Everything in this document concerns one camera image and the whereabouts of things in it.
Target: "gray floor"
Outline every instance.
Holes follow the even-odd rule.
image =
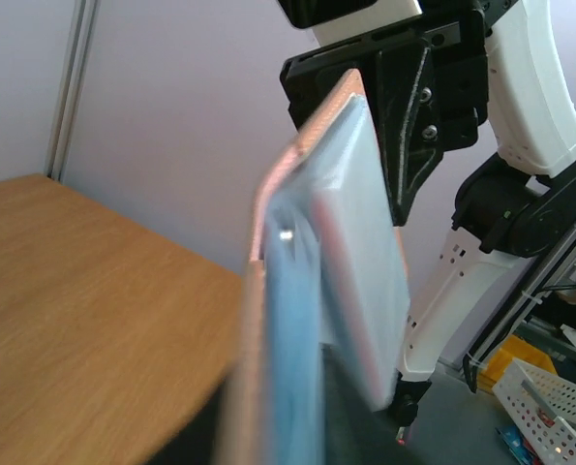
[[[512,424],[496,397],[443,374],[419,403],[408,447],[431,465],[517,465],[496,427]]]

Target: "robotic arm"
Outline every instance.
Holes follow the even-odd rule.
[[[549,1],[327,2],[343,10],[321,0],[281,3],[292,23],[315,26],[324,46],[282,70],[294,123],[346,69],[358,68],[397,226],[445,151],[476,143],[486,119],[499,143],[458,192],[440,262],[409,311],[391,411],[410,423],[403,407],[423,395],[479,298],[517,262],[552,247],[576,218],[576,112]],[[546,194],[527,187],[533,176]]]

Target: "brown wooden surface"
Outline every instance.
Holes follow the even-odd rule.
[[[0,465],[142,460],[235,355],[240,285],[42,176],[0,183]]]

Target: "white basket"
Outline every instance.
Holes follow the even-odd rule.
[[[576,385],[514,359],[495,396],[546,465],[576,465]]]

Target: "bolt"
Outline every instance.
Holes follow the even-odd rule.
[[[422,104],[427,104],[431,99],[432,99],[432,89],[430,89],[429,87],[423,87],[419,102],[421,102]]]
[[[427,128],[423,130],[421,136],[425,140],[434,140],[438,136],[438,134],[439,134],[439,128],[437,128],[433,124],[430,124]]]

